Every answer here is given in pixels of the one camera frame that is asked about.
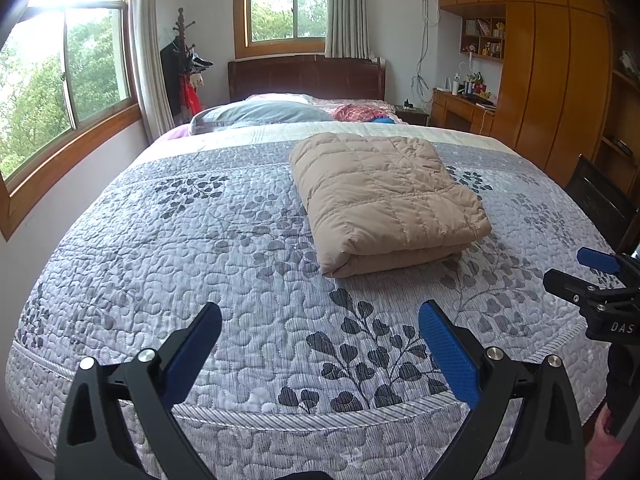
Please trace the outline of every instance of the red plaid cloth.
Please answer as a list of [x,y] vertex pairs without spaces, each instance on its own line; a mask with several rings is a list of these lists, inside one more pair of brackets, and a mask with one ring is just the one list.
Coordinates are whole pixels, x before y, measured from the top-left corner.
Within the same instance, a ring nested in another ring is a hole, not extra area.
[[389,117],[389,114],[379,108],[367,105],[346,104],[329,112],[336,121],[349,123],[370,123],[373,119]]

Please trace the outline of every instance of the metal screw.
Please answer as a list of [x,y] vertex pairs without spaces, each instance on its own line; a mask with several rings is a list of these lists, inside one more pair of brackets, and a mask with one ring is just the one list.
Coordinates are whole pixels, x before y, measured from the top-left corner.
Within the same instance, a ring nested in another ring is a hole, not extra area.
[[492,361],[499,361],[504,357],[504,352],[497,346],[490,346],[486,349],[486,356]]
[[546,362],[552,365],[553,368],[559,368],[562,366],[562,359],[555,354],[551,354],[547,357]]
[[148,363],[152,361],[154,357],[156,357],[156,351],[151,348],[145,348],[138,354],[138,361]]
[[80,367],[82,368],[82,370],[90,370],[91,368],[93,368],[95,364],[95,359],[93,357],[85,357],[84,359],[82,359],[82,361],[80,361]]

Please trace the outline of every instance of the gray floral bedspread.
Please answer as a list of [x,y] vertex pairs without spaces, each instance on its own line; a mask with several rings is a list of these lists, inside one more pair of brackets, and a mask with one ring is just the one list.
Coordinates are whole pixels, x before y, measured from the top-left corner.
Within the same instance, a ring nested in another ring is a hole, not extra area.
[[[175,416],[220,479],[324,470],[336,478],[423,478],[465,416],[417,333],[435,299],[512,358],[562,356],[582,418],[604,396],[606,346],[577,309],[546,294],[551,267],[607,251],[591,222],[513,155],[436,144],[482,199],[493,233],[423,266],[323,278],[287,163],[291,142],[190,153],[125,171],[60,243],[24,308],[6,369],[17,413],[53,450],[79,360],[121,362],[159,347],[207,301],[220,339]],[[158,465],[130,406],[149,472]],[[489,456],[499,460],[515,411]]]

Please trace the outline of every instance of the coat rack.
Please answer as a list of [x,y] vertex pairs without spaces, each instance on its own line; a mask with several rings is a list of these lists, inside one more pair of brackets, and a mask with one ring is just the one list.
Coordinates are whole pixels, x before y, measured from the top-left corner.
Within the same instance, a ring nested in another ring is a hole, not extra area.
[[191,75],[191,61],[190,61],[191,57],[189,55],[189,52],[191,51],[192,48],[195,47],[195,44],[192,44],[189,48],[187,48],[184,32],[189,27],[191,27],[191,25],[195,25],[195,23],[196,22],[194,21],[194,22],[191,22],[189,25],[185,25],[184,24],[184,8],[180,7],[178,9],[178,21],[175,22],[177,27],[174,27],[174,30],[176,30],[178,33],[178,50],[179,50],[178,56],[180,57],[180,71],[181,73],[186,75]]

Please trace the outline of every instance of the blue gripper pad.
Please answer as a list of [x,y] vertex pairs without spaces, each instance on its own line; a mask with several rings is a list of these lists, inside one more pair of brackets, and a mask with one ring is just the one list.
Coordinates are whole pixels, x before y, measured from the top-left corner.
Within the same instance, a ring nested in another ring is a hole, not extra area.
[[162,405],[168,410],[184,402],[222,332],[220,307],[209,302],[189,326],[191,332],[164,371]]
[[599,270],[605,274],[617,274],[620,272],[618,261],[610,254],[594,251],[586,247],[578,250],[578,263],[591,269]]
[[478,368],[453,332],[453,325],[437,304],[426,301],[418,313],[418,326],[456,399],[474,410],[481,395]]

